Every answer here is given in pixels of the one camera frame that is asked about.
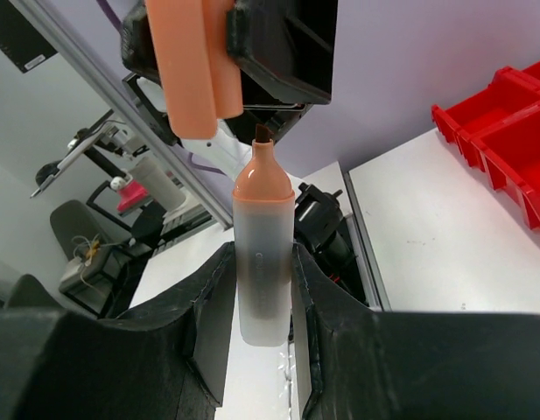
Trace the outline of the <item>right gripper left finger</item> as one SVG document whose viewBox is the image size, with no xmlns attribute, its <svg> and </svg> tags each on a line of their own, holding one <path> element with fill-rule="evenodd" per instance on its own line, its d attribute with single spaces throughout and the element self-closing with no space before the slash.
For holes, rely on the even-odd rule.
<svg viewBox="0 0 540 420">
<path fill-rule="evenodd" d="M 223 403 L 235 247 L 117 318 L 0 309 L 0 419 L 211 419 Z"/>
</svg>

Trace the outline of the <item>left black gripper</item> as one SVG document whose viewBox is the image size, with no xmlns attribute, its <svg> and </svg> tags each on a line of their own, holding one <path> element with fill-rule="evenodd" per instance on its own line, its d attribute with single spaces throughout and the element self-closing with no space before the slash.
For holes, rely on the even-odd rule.
<svg viewBox="0 0 540 420">
<path fill-rule="evenodd" d="M 170 128 L 166 112 L 155 106 L 145 95 L 145 89 L 137 85 L 137 78 L 143 77 L 153 87 L 161 86 L 143 1 L 138 1 L 123 18 L 120 36 L 122 62 L 132 72 L 123 84 L 137 101 L 138 113 L 165 144 L 181 145 L 181 139 Z M 258 124 L 268 127 L 274 140 L 279 141 L 309 110 L 307 104 L 285 104 L 276 100 L 246 73 L 241 73 L 241 82 L 244 110 L 224 123 L 230 129 L 230 136 L 243 144 L 251 144 Z"/>
</svg>

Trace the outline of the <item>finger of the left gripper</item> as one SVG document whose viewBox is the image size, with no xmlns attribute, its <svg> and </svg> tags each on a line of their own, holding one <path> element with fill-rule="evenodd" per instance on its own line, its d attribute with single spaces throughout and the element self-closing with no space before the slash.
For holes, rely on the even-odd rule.
<svg viewBox="0 0 540 420">
<path fill-rule="evenodd" d="M 226 12 L 228 56 L 276 100 L 332 100 L 337 1 L 236 1 Z"/>
</svg>

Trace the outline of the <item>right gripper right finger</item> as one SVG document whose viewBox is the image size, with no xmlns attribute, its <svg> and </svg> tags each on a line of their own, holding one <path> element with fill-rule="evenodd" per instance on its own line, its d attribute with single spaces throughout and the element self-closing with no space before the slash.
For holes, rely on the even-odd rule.
<svg viewBox="0 0 540 420">
<path fill-rule="evenodd" d="M 292 250 L 304 419 L 540 419 L 540 315 L 373 311 Z"/>
</svg>

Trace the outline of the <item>orange highlighter cap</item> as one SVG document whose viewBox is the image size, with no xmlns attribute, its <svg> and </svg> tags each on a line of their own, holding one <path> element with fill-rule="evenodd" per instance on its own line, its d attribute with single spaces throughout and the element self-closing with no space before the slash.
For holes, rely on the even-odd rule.
<svg viewBox="0 0 540 420">
<path fill-rule="evenodd" d="M 178 137 L 207 140 L 220 119 L 243 112 L 240 68 L 228 56 L 233 1 L 145 3 L 169 124 Z"/>
</svg>

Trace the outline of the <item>orange highlighter pen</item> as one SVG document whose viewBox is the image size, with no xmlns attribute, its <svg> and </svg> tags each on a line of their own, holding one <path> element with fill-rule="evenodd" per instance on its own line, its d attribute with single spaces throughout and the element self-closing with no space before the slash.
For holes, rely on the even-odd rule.
<svg viewBox="0 0 540 420">
<path fill-rule="evenodd" d="M 272 133 L 259 124 L 233 191 L 240 332 L 253 347 L 279 347 L 290 331 L 294 208 Z"/>
</svg>

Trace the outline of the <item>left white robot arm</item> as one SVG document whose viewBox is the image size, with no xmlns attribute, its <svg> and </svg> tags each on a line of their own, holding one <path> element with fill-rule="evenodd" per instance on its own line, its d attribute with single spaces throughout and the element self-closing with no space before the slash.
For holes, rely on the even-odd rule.
<svg viewBox="0 0 540 420">
<path fill-rule="evenodd" d="M 335 1 L 234 1 L 225 15 L 225 44 L 241 70 L 244 111 L 224 119 L 214 138 L 168 134 L 168 119 L 143 1 L 122 21 L 123 64 L 137 74 L 136 89 L 158 119 L 158 129 L 191 155 L 232 179 L 251 158 L 258 124 L 279 140 L 313 105 L 332 99 Z"/>
</svg>

